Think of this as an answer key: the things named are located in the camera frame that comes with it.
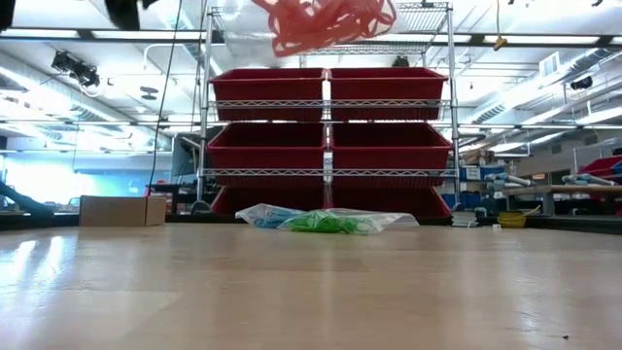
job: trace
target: blue object in bag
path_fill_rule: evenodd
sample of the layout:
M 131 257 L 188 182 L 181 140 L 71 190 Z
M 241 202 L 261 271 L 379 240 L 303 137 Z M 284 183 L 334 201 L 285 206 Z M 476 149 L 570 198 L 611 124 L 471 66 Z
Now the blue object in bag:
M 258 204 L 235 213 L 235 218 L 243 219 L 256 228 L 277 228 L 285 221 L 304 212 L 270 204 Z

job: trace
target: desk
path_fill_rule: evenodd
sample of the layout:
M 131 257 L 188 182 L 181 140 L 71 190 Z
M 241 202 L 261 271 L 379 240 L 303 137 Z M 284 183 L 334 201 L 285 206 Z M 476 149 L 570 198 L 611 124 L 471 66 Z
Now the desk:
M 565 185 L 546 185 L 527 188 L 514 188 L 503 190 L 503 194 L 507 196 L 507 209 L 511 209 L 511 201 L 513 197 L 521 194 L 542 194 L 542 212 L 545 215 L 555 215 L 555 193 L 588 193 L 601 194 L 609 197 L 622 195 L 622 186 L 565 186 Z

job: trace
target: black cable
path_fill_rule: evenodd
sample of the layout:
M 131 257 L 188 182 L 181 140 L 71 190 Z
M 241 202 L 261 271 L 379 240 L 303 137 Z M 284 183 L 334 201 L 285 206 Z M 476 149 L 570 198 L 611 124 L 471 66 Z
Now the black cable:
M 207 17 L 206 11 L 207 11 L 207 7 L 205 6 L 205 0 L 201 0 L 201 9 L 203 9 L 201 11 L 201 22 L 199 24 L 199 31 L 203 30 L 203 24 L 205 23 L 205 18 Z M 201 44 L 202 44 L 202 39 L 201 36 L 198 36 L 198 40 L 196 42 L 196 44 L 198 45 L 198 51 L 201 52 Z M 192 93 L 192 119 L 190 121 L 190 133 L 192 133 L 192 130 L 194 129 L 194 112 L 195 112 L 195 106 L 196 106 L 196 87 L 200 86 L 200 82 L 201 82 L 201 78 L 200 78 L 200 74 L 201 74 L 201 56 L 199 56 L 196 60 L 196 71 L 194 72 L 194 92 Z M 201 105 L 201 90 L 198 91 L 198 105 L 200 108 L 202 108 L 203 106 Z
M 41 82 L 37 87 L 42 87 L 45 84 L 51 82 L 52 80 L 54 80 L 54 79 L 56 79 L 56 78 L 58 78 L 58 77 L 60 77 L 60 76 L 62 76 L 64 74 L 65 73 L 54 74 L 54 75 L 50 76 L 49 78 L 45 79 L 43 82 Z M 32 88 L 27 88 L 25 91 L 22 91 L 21 93 L 27 93 L 27 92 L 30 92 L 31 90 L 32 90 Z
M 155 139 L 154 139 L 154 164 L 152 166 L 152 175 L 149 177 L 149 187 L 147 189 L 147 196 L 152 195 L 152 184 L 154 183 L 154 175 L 156 174 L 156 161 L 157 161 L 157 136 L 159 135 L 159 124 L 162 121 L 162 111 L 164 110 L 164 101 L 166 100 L 166 92 L 168 88 L 168 80 L 171 75 L 171 68 L 173 67 L 173 53 L 175 53 L 175 44 L 177 41 L 177 32 L 179 31 L 179 20 L 182 16 L 182 3 L 184 0 L 179 0 L 179 8 L 177 9 L 177 19 L 175 20 L 175 31 L 173 32 L 173 41 L 171 42 L 171 54 L 168 58 L 168 67 L 166 68 L 166 81 L 164 81 L 164 91 L 162 92 L 162 101 L 159 104 L 159 111 L 157 112 L 157 123 L 155 124 Z

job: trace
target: yellow container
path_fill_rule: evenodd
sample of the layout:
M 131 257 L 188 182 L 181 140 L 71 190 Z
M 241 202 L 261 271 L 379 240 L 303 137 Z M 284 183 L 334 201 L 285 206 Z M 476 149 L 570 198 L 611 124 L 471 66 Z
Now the yellow container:
M 500 212 L 499 224 L 502 228 L 524 228 L 527 218 L 523 212 Z

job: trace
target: red cable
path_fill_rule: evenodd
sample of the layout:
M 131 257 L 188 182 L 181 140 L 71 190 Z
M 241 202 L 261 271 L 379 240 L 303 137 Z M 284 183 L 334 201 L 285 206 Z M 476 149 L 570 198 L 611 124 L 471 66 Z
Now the red cable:
M 269 13 L 277 57 L 373 38 L 387 33 L 397 18 L 391 0 L 315 0 L 313 5 L 299 0 L 268 1 L 253 0 Z

